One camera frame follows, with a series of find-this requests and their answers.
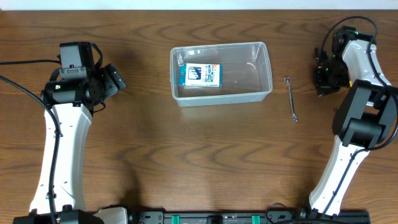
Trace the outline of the clear plastic storage container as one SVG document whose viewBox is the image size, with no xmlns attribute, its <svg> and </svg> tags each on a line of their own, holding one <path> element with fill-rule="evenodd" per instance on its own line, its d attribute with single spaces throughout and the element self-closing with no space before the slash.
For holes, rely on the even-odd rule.
<svg viewBox="0 0 398 224">
<path fill-rule="evenodd" d="M 180 107 L 262 101 L 273 90 L 263 42 L 175 47 L 170 51 L 172 96 Z"/>
</svg>

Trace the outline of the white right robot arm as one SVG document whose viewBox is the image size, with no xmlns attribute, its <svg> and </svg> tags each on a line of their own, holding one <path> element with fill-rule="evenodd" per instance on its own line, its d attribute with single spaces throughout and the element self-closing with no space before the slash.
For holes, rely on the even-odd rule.
<svg viewBox="0 0 398 224">
<path fill-rule="evenodd" d="M 332 155 L 309 197 L 320 215 L 337 216 L 360 163 L 385 141 L 397 115 L 397 89 L 385 78 L 373 35 L 342 26 L 333 34 L 333 56 L 316 49 L 313 82 L 319 96 L 348 93 L 333 118 Z"/>
</svg>

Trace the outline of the silver double ended wrench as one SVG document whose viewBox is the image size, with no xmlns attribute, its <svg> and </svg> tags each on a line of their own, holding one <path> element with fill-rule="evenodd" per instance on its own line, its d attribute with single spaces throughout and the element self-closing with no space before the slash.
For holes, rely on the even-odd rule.
<svg viewBox="0 0 398 224">
<path fill-rule="evenodd" d="M 289 77 L 285 77 L 284 78 L 284 83 L 287 85 L 287 89 L 288 89 L 288 93 L 289 93 L 289 104 L 290 104 L 290 112 L 292 115 L 292 120 L 294 123 L 298 122 L 298 117 L 295 114 L 295 110 L 294 110 L 294 101 L 293 101 L 293 94 L 292 94 L 292 85 L 290 82 L 290 78 Z"/>
</svg>

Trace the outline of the blue white screwdriver box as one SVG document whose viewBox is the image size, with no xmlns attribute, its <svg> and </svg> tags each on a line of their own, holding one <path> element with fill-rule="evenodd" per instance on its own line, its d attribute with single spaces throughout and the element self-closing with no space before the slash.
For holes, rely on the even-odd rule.
<svg viewBox="0 0 398 224">
<path fill-rule="evenodd" d="M 185 63 L 179 68 L 180 86 L 221 87 L 223 67 L 220 64 Z"/>
</svg>

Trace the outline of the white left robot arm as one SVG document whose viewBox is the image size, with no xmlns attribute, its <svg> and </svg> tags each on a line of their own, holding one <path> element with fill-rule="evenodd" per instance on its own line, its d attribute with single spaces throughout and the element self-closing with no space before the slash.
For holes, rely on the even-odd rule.
<svg viewBox="0 0 398 224">
<path fill-rule="evenodd" d="M 91 42 L 60 44 L 60 68 L 38 98 L 45 109 L 46 138 L 39 184 L 29 214 L 14 223 L 129 223 L 126 207 L 87 212 L 83 196 L 85 143 L 96 105 L 125 89 L 113 64 L 93 58 Z"/>
</svg>

